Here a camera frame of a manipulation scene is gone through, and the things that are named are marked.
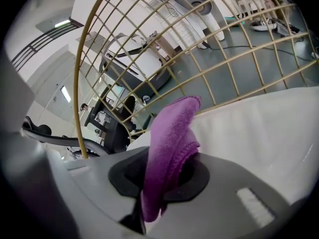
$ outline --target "purple towel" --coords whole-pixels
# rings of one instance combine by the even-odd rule
[[[153,121],[141,193],[146,222],[158,217],[164,194],[177,186],[185,161],[198,152],[199,143],[189,124],[199,107],[200,97],[183,97],[164,107]]]

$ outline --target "gold wire grid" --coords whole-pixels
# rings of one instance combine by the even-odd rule
[[[129,12],[132,10],[132,8],[134,6],[137,5],[137,3],[139,1],[142,1],[143,3],[145,3],[148,8],[151,8],[152,11],[150,11],[149,15],[139,24],[139,25],[136,25],[129,17],[128,17],[128,14]],[[258,11],[252,15],[248,15],[246,17],[243,17],[241,19],[239,19],[237,17],[237,13],[231,8],[231,6],[225,1],[225,0],[221,0],[225,5],[226,7],[231,11],[231,13],[234,15],[235,17],[235,21],[228,24],[227,26],[224,26],[224,27],[221,27],[219,30],[217,31],[214,31],[213,33],[210,33],[208,34],[207,36],[205,36],[203,39],[195,42],[194,44],[192,44],[191,46],[188,46],[187,43],[183,40],[183,38],[181,37],[181,35],[178,33],[178,31],[175,29],[175,25],[177,23],[179,23],[181,20],[183,20],[187,15],[189,15],[190,13],[195,13],[197,14],[201,19],[202,19],[202,16],[200,13],[198,13],[198,9],[200,9],[200,7],[203,5],[203,4],[206,4],[206,3],[209,3],[209,2],[212,2],[214,0],[207,0],[205,1],[204,3],[202,4],[199,4],[198,6],[192,6],[187,0],[183,0],[184,2],[186,2],[190,7],[191,7],[191,10],[189,10],[187,13],[185,13],[184,15],[182,16],[179,16],[177,17],[176,20],[174,20],[172,23],[170,23],[167,18],[165,16],[163,16],[161,14],[161,12],[159,11],[163,6],[165,6],[165,4],[167,2],[169,2],[169,0],[164,0],[164,1],[161,1],[160,4],[156,7],[156,8],[153,8],[146,0],[135,0],[135,2],[133,3],[133,5],[128,8],[127,11],[121,11],[119,9],[119,5],[123,2],[123,0],[119,0],[116,4],[114,4],[112,2],[112,0],[96,0],[89,16],[88,16],[88,19],[86,21],[86,24],[84,26],[84,29],[83,29],[83,32],[82,32],[82,36],[81,36],[81,39],[80,39],[80,42],[79,42],[79,47],[78,47],[78,51],[77,51],[77,57],[76,57],[76,64],[75,64],[75,73],[74,73],[74,90],[73,90],[73,94],[74,94],[74,115],[75,115],[75,124],[76,124],[76,130],[77,130],[77,135],[78,135],[78,138],[79,138],[79,143],[80,143],[80,147],[81,147],[81,150],[82,150],[82,153],[83,153],[83,157],[84,158],[87,158],[87,154],[86,154],[86,151],[85,151],[85,146],[84,146],[84,143],[83,143],[83,137],[82,137],[82,132],[81,132],[81,127],[80,127],[80,120],[79,120],[79,113],[78,113],[78,77],[79,77],[79,73],[83,74],[86,81],[88,82],[90,88],[92,88],[93,92],[98,96],[98,98],[102,101],[102,103],[106,106],[106,108],[113,114],[113,116],[122,123],[122,125],[124,126],[124,128],[127,130],[128,132],[128,135],[130,137],[130,140],[132,141],[132,136],[133,135],[137,135],[137,134],[142,134],[144,132],[146,132],[147,130],[141,130],[141,131],[138,131],[138,132],[135,132],[135,133],[132,133],[128,130],[127,126],[126,126],[126,122],[128,120],[131,120],[132,118],[135,118],[135,120],[137,121],[137,123],[139,124],[139,126],[142,126],[142,123],[138,120],[137,118],[137,114],[140,113],[142,110],[146,110],[150,115],[151,115],[151,112],[148,110],[148,108],[150,107],[150,105],[152,105],[153,103],[155,102],[160,102],[160,100],[162,100],[162,98],[166,95],[168,95],[169,93],[173,92],[174,90],[177,90],[177,89],[180,89],[181,93],[185,96],[185,92],[183,90],[183,86],[189,82],[191,82],[192,80],[196,79],[196,78],[199,78],[201,77],[203,80],[204,80],[204,83],[209,91],[209,94],[210,94],[210,97],[211,97],[211,100],[212,100],[212,103],[213,103],[213,106],[209,107],[209,108],[206,108],[204,110],[201,110],[199,111],[197,114],[200,114],[200,113],[204,113],[206,111],[209,111],[211,109],[215,109],[215,108],[218,108],[220,106],[224,106],[226,104],[230,104],[232,102],[235,102],[235,101],[238,101],[240,99],[243,99],[245,97],[248,97],[254,93],[257,93],[259,91],[263,91],[264,93],[267,92],[267,88],[269,88],[270,86],[272,85],[275,85],[277,84],[278,82],[283,82],[284,85],[285,85],[285,88],[287,89],[288,86],[287,86],[287,82],[286,80],[295,75],[295,74],[300,74],[304,84],[306,85],[306,82],[305,82],[305,77],[303,75],[303,70],[314,65],[315,63],[319,63],[318,60],[313,60],[309,63],[307,63],[306,65],[304,66],[300,66],[299,62],[298,62],[298,59],[297,59],[297,55],[296,55],[296,51],[295,51],[295,47],[294,47],[294,41],[293,39],[294,38],[299,38],[299,37],[306,37],[308,36],[309,37],[309,40],[310,40],[310,43],[311,43],[311,46],[312,46],[312,50],[313,52],[315,51],[314,49],[314,46],[313,46],[313,43],[312,43],[312,40],[310,38],[310,35],[309,35],[309,29],[307,27],[307,24],[305,22],[305,19],[304,19],[304,23],[306,25],[306,29],[307,31],[306,32],[301,32],[301,33],[298,33],[298,34],[292,34],[291,33],[291,30],[290,28],[288,27],[288,31],[289,31],[289,36],[286,36],[286,37],[282,37],[280,39],[275,39],[271,30],[270,30],[270,27],[268,25],[268,22],[266,20],[266,17],[265,15],[269,14],[269,13],[274,13],[275,11],[280,11],[281,14],[284,16],[284,22],[285,24],[288,26],[289,25],[289,22],[288,22],[288,19],[286,18],[285,16],[285,13],[283,12],[283,9],[285,8],[288,8],[288,7],[293,7],[295,6],[295,4],[293,3],[290,3],[290,4],[282,4],[280,5],[279,2],[277,0],[274,0],[275,1],[275,7],[274,8],[267,8],[267,9],[263,9],[261,10],[261,8],[259,8],[258,4],[256,3],[255,0],[251,0],[253,1],[253,3],[255,4],[255,6],[257,7]],[[111,10],[110,14],[106,17],[106,19],[102,19],[101,16],[102,16],[102,13],[103,11],[106,9],[107,5],[110,5],[113,7],[113,9]],[[122,17],[120,18],[120,20],[116,23],[115,27],[113,27],[113,29],[110,29],[106,23],[108,22],[108,20],[110,20],[110,17],[113,15],[113,13],[117,11],[119,12]],[[142,49],[142,51],[133,59],[129,53],[127,52],[127,50],[125,50],[124,48],[124,45],[130,40],[131,37],[133,37],[133,35],[138,32],[144,39],[147,39],[147,35],[143,33],[143,31],[141,30],[141,26],[152,16],[156,14],[157,16],[159,16],[166,24],[167,24],[167,27],[164,28],[164,30],[161,32],[161,33],[158,33],[158,35],[152,39],[152,41],[148,42],[146,47],[144,47]],[[264,43],[264,44],[261,44],[257,47],[253,47],[252,44],[251,44],[251,40],[249,39],[249,36],[247,34],[247,31],[246,29],[243,27],[243,25],[241,24],[241,22],[243,21],[246,21],[246,20],[249,20],[250,18],[252,17],[261,17],[263,19],[263,21],[266,23],[266,26],[267,26],[267,29],[268,29],[268,32],[269,32],[269,35],[270,35],[270,38],[271,38],[271,41],[268,42],[268,43]],[[110,61],[108,62],[107,66],[104,68],[103,72],[102,73],[99,73],[99,71],[97,70],[97,68],[95,68],[94,66],[94,63],[96,62],[96,60],[98,59],[98,56],[100,54],[102,54],[102,50],[104,49],[105,45],[107,44],[107,42],[109,41],[109,39],[112,37],[112,38],[115,38],[114,36],[114,32],[115,30],[117,29],[117,27],[123,22],[123,20],[126,19],[129,21],[129,23],[135,28],[135,30],[127,36],[127,39],[124,43],[120,43],[117,39],[116,39],[116,42],[118,43],[118,45],[120,46],[118,51],[114,54],[114,56],[110,59]],[[96,30],[93,31],[93,27],[95,26],[95,24],[97,24],[97,22],[99,22],[101,24],[101,26],[98,28],[98,31],[96,32]],[[217,39],[216,37],[216,34],[221,32],[221,31],[224,31],[224,30],[227,30],[229,27],[232,27],[232,26],[235,26],[235,25],[239,25],[239,27],[241,28],[247,42],[248,42],[248,46],[249,46],[249,50],[246,50],[244,52],[242,52],[241,54],[237,54],[235,56],[232,56],[230,58],[227,58],[226,56],[226,53],[224,51],[224,49],[222,48],[222,45],[220,44],[220,41]],[[105,28],[108,32],[109,32],[109,36],[106,38],[106,40],[103,42],[102,44],[102,47],[100,48],[99,52],[97,53],[97,55],[95,56],[95,58],[93,60],[91,60],[89,57],[88,57],[88,53],[90,52],[91,48],[92,48],[92,45],[94,44],[94,41],[96,40],[97,36],[99,35],[99,33],[101,32],[101,30]],[[170,58],[168,61],[162,61],[164,62],[163,65],[156,71],[154,72],[152,75],[150,75],[149,77],[146,77],[146,75],[143,73],[143,71],[138,67],[138,65],[135,63],[135,61],[148,49],[151,47],[151,45],[153,45],[155,43],[156,40],[158,40],[164,33],[166,33],[169,29],[171,29],[175,34],[176,36],[180,39],[180,41],[183,43],[183,45],[186,47],[185,50],[183,50],[182,52],[178,53],[177,55],[175,55],[174,57]],[[93,38],[93,41],[92,43],[90,44],[90,46],[88,48],[84,47],[84,43],[86,41],[86,38],[88,35],[91,35],[92,32],[96,32],[96,35],[95,37]],[[210,38],[210,37],[213,37],[216,42],[217,42],[217,45],[222,53],[222,56],[224,58],[224,61],[222,62],[219,62],[209,68],[206,68],[205,70],[202,70],[198,61],[196,60],[193,52],[192,52],[192,49],[194,47],[196,47],[198,44],[200,44],[201,42],[205,41],[206,39]],[[288,75],[285,75],[284,76],[284,73],[283,73],[283,69],[282,69],[282,66],[281,66],[281,63],[280,63],[280,60],[279,60],[279,56],[278,56],[278,49],[276,47],[276,44],[278,43],[281,43],[281,42],[284,42],[284,41],[290,41],[291,42],[291,45],[292,45],[292,51],[293,51],[293,55],[294,55],[294,58],[295,58],[295,62],[296,62],[296,65],[297,65],[297,70],[288,74]],[[264,80],[263,80],[263,77],[262,77],[262,74],[261,74],[261,71],[260,71],[260,67],[259,67],[259,64],[258,64],[258,61],[257,61],[257,57],[255,55],[255,51],[257,50],[260,50],[262,48],[265,48],[267,46],[270,46],[272,45],[273,48],[274,48],[274,52],[275,52],[275,56],[276,56],[276,62],[278,64],[278,67],[279,67],[279,70],[280,70],[280,74],[281,74],[281,78],[278,79],[278,80],[275,80],[271,83],[268,83],[268,84],[265,84]],[[120,52],[120,50],[123,50],[124,53],[127,55],[127,57],[131,60],[131,63],[126,67],[126,69],[124,70],[124,72],[122,72],[121,74],[116,70],[116,68],[114,68],[114,66],[112,65],[112,61],[113,59],[116,57],[116,55]],[[185,54],[185,53],[188,53],[192,60],[194,61],[197,69],[198,69],[198,74],[188,78],[187,80],[183,81],[183,82],[179,82],[179,80],[176,78],[176,76],[174,75],[173,71],[170,69],[169,65],[172,64],[172,62],[174,60],[176,60],[178,57],[180,57],[181,55]],[[239,90],[238,90],[238,87],[237,87],[237,83],[236,83],[236,80],[234,78],[234,75],[233,75],[233,71],[232,71],[232,68],[230,66],[230,62],[231,61],[234,61],[244,55],[247,55],[247,54],[252,54],[253,56],[253,60],[254,60],[254,63],[255,63],[255,66],[256,66],[256,70],[257,70],[257,73],[258,73],[258,76],[259,76],[259,80],[260,80],[260,83],[261,83],[261,87],[260,88],[257,88],[255,90],[252,90],[248,93],[245,93],[245,94],[240,94],[239,93]],[[89,70],[86,72],[86,73],[83,73],[81,71],[81,67],[82,67],[82,64],[84,62],[84,60],[87,60],[89,61],[89,64],[90,64],[90,67],[89,67]],[[138,85],[136,88],[134,88],[133,90],[130,88],[130,86],[127,84],[127,82],[123,79],[123,75],[126,73],[126,71],[134,64],[134,66],[137,68],[137,70],[143,75],[144,77],[144,81]],[[213,92],[212,92],[212,89],[210,88],[208,82],[207,82],[207,79],[206,79],[206,76],[205,74],[222,66],[222,65],[227,65],[227,68],[228,68],[228,71],[229,71],[229,74],[231,76],[231,80],[232,80],[232,83],[233,83],[233,86],[234,86],[234,89],[235,89],[235,92],[236,92],[236,95],[237,97],[236,98],[233,98],[233,99],[230,99],[228,101],[225,101],[225,102],[222,102],[220,104],[217,104],[216,103],[216,100],[215,100],[215,97],[213,95]],[[116,75],[118,76],[117,80],[111,85],[111,87],[109,88],[108,92],[103,96],[99,96],[97,91],[94,89],[94,87],[96,86],[97,82],[99,81],[99,79],[102,79],[103,82],[105,84],[107,84],[107,82],[105,82],[104,78],[102,77],[104,72],[108,69],[108,68],[111,68],[111,70],[113,70]],[[94,72],[97,74],[97,77],[95,79],[95,81],[93,83],[90,83],[89,80],[88,80],[88,75],[90,73],[91,70],[94,70]],[[163,94],[159,94],[159,92],[155,89],[155,87],[151,84],[150,82],[150,79],[155,75],[157,74],[158,72],[160,72],[161,70],[168,70],[168,72],[170,73],[170,75],[172,76],[173,80],[176,82],[176,86],[171,88],[170,90],[166,91],[165,93]],[[136,91],[143,85],[143,84],[148,84],[149,87],[154,91],[154,94],[156,95],[156,98],[150,102],[148,102],[148,104],[146,104],[144,107],[142,107],[140,110],[137,110],[137,111],[134,111],[134,112],[131,112],[128,107],[124,104],[124,100],[118,102],[118,104],[113,107],[112,109],[110,109],[106,103],[105,103],[105,97],[107,96],[107,94],[109,92],[112,92],[113,95],[115,95],[116,98],[118,98],[119,100],[119,97],[116,95],[116,93],[112,90],[112,88],[119,82],[121,81],[124,85],[125,85],[125,88],[127,88],[130,92],[128,94],[128,96],[130,95],[133,95],[137,102],[139,102],[140,104],[143,103],[143,101],[136,95]],[[114,113],[114,110],[117,109],[120,105],[123,105],[124,108],[130,113],[130,116],[127,117],[125,120],[120,120],[116,114]]]

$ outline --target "ceiling light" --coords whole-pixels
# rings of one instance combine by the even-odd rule
[[[61,88],[61,92],[62,92],[62,94],[64,95],[64,97],[65,97],[65,99],[68,101],[68,103],[71,101],[71,98],[70,98],[70,95],[69,95],[69,93],[68,93],[68,91],[66,90],[66,87],[65,86],[63,86],[62,88]]]
[[[62,22],[60,22],[60,23],[57,23],[54,27],[60,27],[60,26],[63,26],[63,25],[65,25],[65,24],[69,23],[69,22],[70,22],[70,21],[67,19],[67,20],[62,21]]]

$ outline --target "metal wire frame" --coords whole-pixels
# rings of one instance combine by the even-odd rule
[[[83,51],[83,47],[84,47],[85,37],[86,37],[87,34],[89,34],[89,32],[92,30],[94,24],[95,24],[95,23],[97,22],[97,20],[99,19],[99,20],[101,20],[101,22],[102,22],[102,26],[100,27],[99,31],[97,32],[97,35],[98,35],[99,32],[101,31],[101,29],[103,28],[103,26],[106,27],[106,22],[107,22],[107,20],[110,18],[110,16],[112,15],[112,13],[113,13],[116,9],[119,11],[119,9],[118,9],[117,7],[118,7],[118,5],[119,5],[123,0],[120,0],[116,5],[112,5],[114,8],[113,8],[112,12],[108,15],[108,17],[107,17],[107,19],[106,19],[105,21],[102,21],[102,19],[100,19],[100,16],[101,16],[103,10],[106,8],[107,4],[110,4],[110,0],[105,0],[107,3],[103,6],[103,8],[102,8],[102,10],[99,12],[99,14],[96,14],[97,10],[99,9],[99,7],[100,7],[100,5],[101,5],[101,3],[102,3],[103,1],[104,1],[104,0],[97,0],[96,3],[94,4],[93,8],[92,8],[91,13],[89,14],[89,17],[88,17],[88,19],[87,19],[87,22],[86,22],[85,27],[84,27],[84,30],[83,30],[83,34],[82,34],[81,39],[80,39],[79,48],[78,48],[78,51],[77,51],[76,65],[75,65],[74,92],[73,92],[73,93],[74,93],[74,115],[75,115],[75,123],[76,123],[76,128],[77,128],[77,134],[78,134],[78,137],[79,137],[79,142],[80,142],[80,146],[81,146],[81,149],[82,149],[82,153],[83,153],[84,158],[86,158],[87,155],[86,155],[86,152],[85,152],[85,147],[84,147],[84,144],[83,144],[83,138],[82,138],[81,128],[80,128],[80,124],[79,124],[78,100],[77,100],[77,87],[78,87],[77,80],[78,80],[78,74],[79,74],[79,72],[80,72],[80,66],[82,65],[84,59],[87,57],[87,54],[88,54],[89,50],[91,49],[92,44],[93,44],[93,42],[94,42],[94,40],[93,40],[93,42],[92,42],[92,44],[90,45],[90,47],[89,47],[89,49],[87,50],[87,52],[84,52],[84,51]],[[113,28],[113,30],[111,31],[109,37],[107,38],[107,40],[105,41],[105,43],[102,45],[102,48],[101,48],[100,52],[97,53],[97,55],[96,55],[95,59],[93,60],[93,62],[92,62],[92,63],[90,62],[90,63],[91,63],[91,66],[90,66],[90,68],[89,68],[89,70],[88,70],[86,76],[88,75],[88,73],[89,73],[89,71],[91,70],[91,68],[94,67],[93,64],[95,63],[96,59],[98,58],[99,54],[100,54],[101,51],[103,50],[105,44],[107,43],[107,41],[109,40],[109,38],[111,37],[111,35],[113,35],[115,29],[120,25],[120,23],[123,21],[124,18],[128,19],[128,17],[127,17],[128,13],[131,11],[131,9],[132,9],[139,1],[143,1],[144,3],[146,3],[144,0],[136,0],[136,1],[133,3],[133,5],[128,9],[128,11],[127,11],[126,13],[122,13],[122,12],[121,12],[121,14],[123,15],[122,18],[119,20],[119,22],[117,23],[117,25],[116,25],[116,26]],[[158,15],[160,15],[161,17],[163,17],[163,16],[161,15],[161,13],[159,12],[159,9],[160,9],[162,6],[164,6],[168,1],[169,1],[169,0],[164,0],[159,6],[157,6],[156,8],[154,8],[153,11],[152,11],[138,26],[133,25],[133,26],[135,27],[135,30],[127,37],[127,40],[120,46],[119,50],[116,52],[115,55],[117,55],[117,54],[120,52],[120,50],[124,48],[124,45],[129,41],[129,39],[130,39],[137,31],[140,32],[142,35],[144,35],[143,32],[140,30],[140,27],[141,27],[154,13],[157,13]],[[184,15],[182,15],[181,17],[179,17],[179,18],[178,18],[177,20],[175,20],[173,23],[168,23],[168,27],[166,27],[166,28],[165,28],[161,33],[159,33],[151,42],[149,42],[149,43],[146,45],[146,47],[142,49],[141,53],[138,54],[138,55],[135,57],[135,59],[130,58],[130,59],[131,59],[131,63],[126,67],[126,69],[124,70],[124,72],[123,72],[122,74],[117,74],[117,75],[118,75],[118,78],[117,78],[117,80],[114,82],[114,84],[111,86],[111,88],[112,88],[113,86],[115,86],[115,84],[116,84],[119,80],[123,81],[122,76],[123,76],[123,74],[129,69],[129,67],[130,67],[131,65],[133,65],[133,64],[135,63],[135,61],[136,61],[151,45],[153,45],[154,42],[155,42],[156,40],[158,40],[167,30],[169,30],[170,28],[172,28],[172,30],[174,31],[174,27],[173,27],[173,26],[174,26],[176,23],[178,23],[179,21],[181,21],[182,19],[184,19],[186,16],[188,16],[189,14],[191,14],[191,13],[196,13],[197,15],[199,15],[199,13],[197,12],[197,10],[198,10],[203,4],[206,4],[206,3],[212,2],[212,1],[214,1],[214,0],[207,0],[207,1],[205,1],[204,3],[202,3],[202,4],[199,4],[198,6],[192,6],[191,10],[189,10],[187,13],[185,13]],[[190,77],[189,79],[183,81],[182,83],[179,83],[177,86],[173,87],[172,89],[170,89],[169,91],[163,93],[162,95],[158,95],[158,97],[156,97],[153,101],[149,102],[149,103],[148,103],[147,105],[145,105],[142,109],[140,109],[140,110],[138,110],[138,111],[136,111],[136,112],[134,112],[134,113],[130,113],[131,115],[130,115],[128,118],[126,118],[125,120],[119,120],[119,121],[122,123],[122,125],[125,127],[125,129],[127,130],[128,134],[129,134],[129,137],[130,137],[130,140],[132,140],[132,135],[144,133],[146,130],[142,130],[142,131],[139,131],[139,132],[136,132],[136,133],[130,133],[130,132],[128,131],[127,127],[125,126],[125,122],[126,122],[126,121],[130,120],[130,119],[133,118],[133,117],[136,117],[136,115],[137,115],[140,111],[142,111],[142,110],[144,110],[144,109],[147,110],[147,108],[148,108],[150,105],[152,105],[154,102],[157,102],[158,100],[162,99],[164,96],[168,95],[168,94],[171,93],[172,91],[174,91],[174,90],[176,90],[176,89],[178,89],[178,88],[181,89],[181,87],[182,87],[183,85],[189,83],[190,81],[192,81],[192,80],[194,80],[194,79],[196,79],[196,78],[198,78],[198,77],[202,77],[203,79],[205,79],[205,74],[206,74],[206,73],[208,73],[208,72],[210,72],[210,71],[212,71],[212,70],[214,70],[214,69],[216,69],[216,68],[218,68],[218,67],[220,67],[220,66],[222,66],[222,65],[224,65],[224,64],[227,64],[227,66],[228,66],[228,70],[229,70],[229,73],[230,73],[230,75],[231,75],[232,82],[233,82],[234,88],[235,88],[235,90],[236,90],[237,97],[234,98],[234,99],[231,99],[231,100],[228,100],[228,101],[225,101],[225,102],[223,102],[223,103],[220,103],[220,104],[217,104],[217,105],[216,105],[216,103],[215,103],[215,101],[214,101],[214,98],[213,98],[213,93],[212,93],[212,91],[211,91],[211,88],[210,88],[210,86],[208,85],[207,81],[204,80],[205,83],[206,83],[206,86],[207,86],[207,88],[208,88],[208,90],[209,90],[209,92],[210,92],[210,94],[211,94],[211,97],[213,98],[213,104],[214,104],[214,105],[213,105],[212,107],[209,107],[209,108],[207,108],[207,109],[204,109],[204,110],[198,112],[198,114],[204,113],[204,112],[209,111],[209,110],[211,110],[211,109],[215,109],[215,108],[217,108],[217,107],[220,107],[220,106],[223,106],[223,105],[232,103],[232,102],[235,102],[235,101],[237,101],[237,100],[240,100],[240,99],[242,99],[242,98],[248,97],[248,96],[250,96],[250,95],[252,95],[252,94],[254,94],[254,93],[256,93],[256,92],[259,92],[259,91],[264,91],[264,93],[266,93],[266,89],[267,89],[268,87],[270,87],[270,86],[272,86],[272,85],[274,85],[274,84],[276,84],[276,83],[278,83],[278,82],[281,82],[281,81],[283,81],[284,84],[285,84],[285,87],[288,88],[287,83],[286,83],[286,79],[289,78],[289,77],[291,77],[291,76],[293,76],[293,75],[295,75],[295,74],[297,74],[297,73],[300,73],[300,75],[301,75],[303,81],[305,82],[304,76],[303,76],[303,74],[302,74],[302,71],[303,71],[304,69],[308,68],[309,66],[312,66],[312,65],[315,64],[316,62],[318,62],[318,60],[313,60],[313,61],[309,62],[308,64],[306,64],[306,65],[300,67],[300,65],[299,65],[299,63],[298,63],[298,60],[297,60],[296,52],[295,52],[295,49],[294,49],[294,46],[293,46],[294,57],[295,57],[295,61],[296,61],[296,64],[297,64],[298,69],[297,69],[296,71],[294,71],[294,72],[292,72],[292,73],[290,73],[290,74],[284,76],[283,71],[282,71],[282,67],[281,67],[281,64],[280,64],[280,61],[279,61],[278,51],[277,51],[276,44],[279,43],[279,42],[283,42],[283,41],[290,40],[291,43],[292,43],[292,45],[293,45],[293,44],[294,44],[294,43],[293,43],[293,38],[303,37],[303,36],[307,36],[307,35],[308,35],[309,38],[310,38],[309,30],[308,30],[307,25],[306,25],[307,32],[303,32],[303,33],[298,33],[298,34],[292,35],[290,29],[288,28],[289,34],[290,34],[289,36],[286,36],[286,37],[283,37],[283,38],[281,38],[281,39],[275,40],[275,39],[273,38],[273,35],[272,35],[272,33],[271,33],[271,30],[269,29],[268,23],[267,23],[267,21],[266,21],[265,15],[264,15],[264,14],[266,14],[266,13],[274,12],[275,10],[281,10],[282,14],[284,15],[286,25],[289,25],[289,24],[288,24],[288,21],[287,21],[287,19],[286,19],[286,17],[285,17],[285,14],[283,13],[283,10],[282,10],[282,9],[283,9],[283,8],[286,8],[286,7],[294,6],[294,4],[279,5],[278,1],[277,1],[277,0],[274,0],[274,1],[276,1],[276,6],[275,6],[274,8],[269,8],[269,9],[265,9],[265,10],[261,11],[260,8],[258,7],[258,5],[256,4],[256,2],[255,2],[254,0],[252,0],[252,1],[254,2],[254,4],[257,6],[257,8],[258,8],[258,12],[254,13],[254,14],[252,14],[252,15],[248,15],[247,17],[243,17],[242,19],[238,19],[238,17],[236,16],[236,13],[234,13],[234,11],[233,11],[233,10],[231,9],[231,7],[225,2],[225,0],[222,0],[222,1],[225,3],[225,5],[228,7],[228,9],[234,14],[235,19],[236,19],[234,22],[228,24],[227,26],[221,27],[219,30],[214,31],[213,33],[207,35],[207,36],[204,37],[203,39],[200,39],[199,41],[195,42],[195,43],[192,44],[191,46],[189,46],[189,47],[186,46],[186,49],[185,49],[184,51],[182,51],[181,53],[177,54],[176,56],[174,56],[173,58],[171,58],[169,61],[167,61],[166,63],[164,63],[156,72],[154,72],[152,75],[150,75],[148,78],[146,78],[146,80],[145,80],[143,83],[141,83],[139,86],[137,86],[137,87],[136,87],[135,89],[133,89],[133,90],[132,90],[132,89],[129,89],[129,90],[130,90],[129,95],[135,95],[135,91],[138,90],[139,87],[140,87],[142,84],[145,84],[145,83],[148,83],[148,84],[149,84],[149,80],[150,80],[156,73],[158,73],[159,71],[161,71],[163,68],[167,67],[170,63],[172,63],[173,60],[176,60],[178,57],[180,57],[181,55],[185,54],[186,52],[189,52],[189,53],[190,53],[192,59],[195,61],[195,65],[196,65],[197,68],[199,69],[199,73],[198,73],[198,74],[196,74],[196,75]],[[260,16],[260,15],[261,15],[261,17],[264,19],[264,21],[265,21],[265,23],[266,23],[267,29],[268,29],[268,31],[269,31],[269,33],[270,33],[270,36],[271,36],[271,41],[268,42],[268,43],[259,45],[258,47],[253,47],[253,46],[251,45],[250,39],[249,39],[249,37],[248,37],[248,35],[247,35],[247,32],[245,31],[245,29],[243,28],[243,26],[242,26],[240,23],[243,22],[243,21],[245,21],[245,20],[248,20],[249,18],[257,17],[257,16]],[[225,30],[225,29],[227,29],[227,28],[229,28],[229,27],[231,27],[231,26],[237,25],[237,24],[239,24],[239,26],[241,27],[241,29],[242,29],[242,31],[243,31],[243,33],[244,33],[244,35],[245,35],[245,38],[247,39],[247,42],[248,42],[248,44],[249,44],[250,49],[247,50],[247,51],[242,52],[241,54],[238,54],[238,55],[235,55],[235,56],[233,56],[233,57],[227,58],[225,52],[223,51],[222,46],[220,45],[220,43],[219,43],[219,41],[218,41],[218,39],[216,38],[215,35],[216,35],[217,33],[221,32],[221,31],[223,31],[223,30]],[[216,65],[214,65],[214,66],[212,66],[212,67],[210,67],[210,68],[207,68],[205,71],[202,71],[202,69],[200,68],[200,66],[199,66],[199,64],[198,64],[198,62],[197,62],[197,60],[196,60],[196,58],[192,55],[191,50],[192,50],[192,48],[194,48],[195,46],[197,46],[199,43],[203,42],[204,40],[206,40],[206,39],[208,39],[208,38],[210,38],[210,37],[212,37],[212,36],[214,36],[214,38],[216,39],[217,44],[218,44],[218,46],[219,46],[219,48],[220,48],[220,50],[221,50],[221,52],[222,52],[222,55],[223,55],[223,57],[224,57],[225,60],[222,61],[222,62],[220,62],[220,63],[218,63],[218,64],[216,64]],[[313,46],[313,44],[312,44],[311,38],[310,38],[310,42],[311,42],[311,45],[312,45],[313,50],[315,50],[315,49],[314,49],[314,46]],[[277,63],[278,63],[279,69],[280,69],[281,78],[278,79],[278,80],[276,80],[276,81],[274,81],[274,82],[271,82],[271,83],[265,85],[265,84],[264,84],[264,81],[263,81],[263,78],[262,78],[262,75],[261,75],[261,72],[260,72],[260,68],[259,68],[259,65],[258,65],[258,61],[257,61],[257,58],[256,58],[254,52],[257,51],[257,50],[259,50],[259,49],[265,48],[265,47],[267,47],[267,46],[269,46],[269,45],[273,45],[273,46],[274,46],[274,52],[275,52],[276,60],[277,60]],[[256,65],[256,70],[257,70],[257,72],[258,72],[258,75],[259,75],[259,78],[260,78],[260,81],[261,81],[261,85],[262,85],[262,86],[261,86],[260,88],[258,88],[258,89],[255,89],[255,90],[253,90],[253,91],[250,91],[250,92],[248,92],[248,93],[245,93],[245,94],[243,94],[243,95],[240,95],[229,62],[231,62],[231,61],[233,61],[233,60],[235,60],[235,59],[237,59],[237,58],[239,58],[239,57],[241,57],[241,56],[250,54],[250,53],[251,53],[252,56],[253,56],[254,63],[255,63],[255,65]],[[112,63],[111,63],[111,62],[112,62],[113,58],[111,59],[110,63],[108,63],[108,66],[111,66],[111,67],[112,67],[112,65],[111,65]],[[106,69],[107,69],[107,67],[103,70],[102,74],[99,74],[99,77],[97,78],[97,80],[95,81],[95,83],[94,83],[93,85],[91,85],[91,84],[88,82],[89,85],[90,85],[90,87],[93,89],[93,91],[94,91],[95,93],[96,93],[96,91],[94,90],[94,86],[95,86],[95,84],[97,83],[98,79],[103,75],[103,73],[105,72]],[[106,104],[105,104],[104,101],[103,101],[103,99],[104,99],[105,97],[100,97],[100,96],[98,96],[98,98],[99,98],[99,99],[102,101],[102,103],[106,106]],[[106,106],[106,107],[109,109],[110,112],[113,113],[113,110],[116,109],[117,106],[115,106],[113,109],[109,109],[107,106]]]

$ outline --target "black railing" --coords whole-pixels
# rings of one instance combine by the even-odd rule
[[[26,62],[29,61],[31,57],[33,57],[40,49],[59,38],[60,36],[78,29],[82,27],[81,23],[78,23],[72,19],[70,19],[69,23],[66,23],[62,26],[53,28],[46,33],[40,35],[38,38],[34,39],[27,46],[25,46],[13,59],[12,64],[16,68],[17,71],[25,65]]]

